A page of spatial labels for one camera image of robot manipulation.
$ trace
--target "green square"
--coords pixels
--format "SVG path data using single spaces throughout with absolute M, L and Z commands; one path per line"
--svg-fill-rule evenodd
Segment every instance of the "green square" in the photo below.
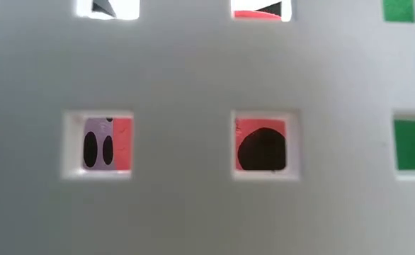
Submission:
M 394 135 L 398 169 L 415 171 L 415 120 L 395 120 Z
M 384 0 L 384 19 L 393 22 L 415 22 L 413 0 Z

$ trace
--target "black oval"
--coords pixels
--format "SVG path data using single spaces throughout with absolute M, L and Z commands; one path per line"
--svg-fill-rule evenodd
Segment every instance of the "black oval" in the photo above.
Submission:
M 93 132 L 85 135 L 83 143 L 83 159 L 87 167 L 93 167 L 97 159 L 97 139 Z
M 108 135 L 106 139 L 103 141 L 102 155 L 103 161 L 107 165 L 111 164 L 111 162 L 113 161 L 113 141 L 110 135 Z
M 242 141 L 237 158 L 243 170 L 281 171 L 286 167 L 286 139 L 272 128 L 259 128 Z

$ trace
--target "white plastic surface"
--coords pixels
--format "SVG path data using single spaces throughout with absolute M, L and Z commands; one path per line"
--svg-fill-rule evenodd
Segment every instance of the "white plastic surface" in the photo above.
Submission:
M 374 0 L 235 22 L 225 0 L 146 0 L 136 21 L 0 0 L 0 255 L 415 254 L 415 24 Z M 60 175 L 67 110 L 133 111 L 127 181 Z M 300 112 L 300 182 L 231 177 L 232 110 Z

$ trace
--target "square opening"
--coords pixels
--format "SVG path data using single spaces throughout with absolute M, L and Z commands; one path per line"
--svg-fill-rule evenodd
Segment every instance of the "square opening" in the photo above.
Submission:
M 415 0 L 383 0 L 384 20 L 415 23 Z
M 292 19 L 292 0 L 231 0 L 234 19 L 284 21 Z
M 76 0 L 78 16 L 131 21 L 140 16 L 140 0 Z
M 415 176 L 415 113 L 393 117 L 394 165 L 403 179 Z
M 299 129 L 292 113 L 237 113 L 233 177 L 298 180 Z
M 133 116 L 128 112 L 73 112 L 64 117 L 63 177 L 128 178 Z

